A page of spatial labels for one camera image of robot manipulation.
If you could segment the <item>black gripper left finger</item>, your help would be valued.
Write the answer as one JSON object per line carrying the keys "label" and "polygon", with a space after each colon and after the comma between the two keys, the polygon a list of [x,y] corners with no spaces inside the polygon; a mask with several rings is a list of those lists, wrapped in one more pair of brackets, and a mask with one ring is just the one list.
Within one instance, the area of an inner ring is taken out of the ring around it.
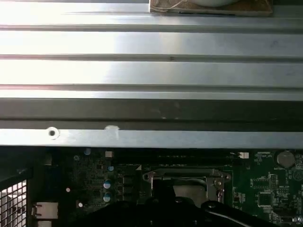
{"label": "black gripper left finger", "polygon": [[84,227],[164,227],[162,208],[166,199],[166,183],[156,180],[152,197],[144,204],[118,201],[82,218]]}

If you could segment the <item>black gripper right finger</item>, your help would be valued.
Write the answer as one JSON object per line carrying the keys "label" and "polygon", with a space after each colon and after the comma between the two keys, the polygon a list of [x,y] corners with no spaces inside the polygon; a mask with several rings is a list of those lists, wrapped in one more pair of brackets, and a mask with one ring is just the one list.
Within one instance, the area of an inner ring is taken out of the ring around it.
{"label": "black gripper right finger", "polygon": [[275,227],[276,224],[249,215],[217,201],[197,207],[187,198],[177,197],[173,184],[164,181],[164,225],[169,227]]}

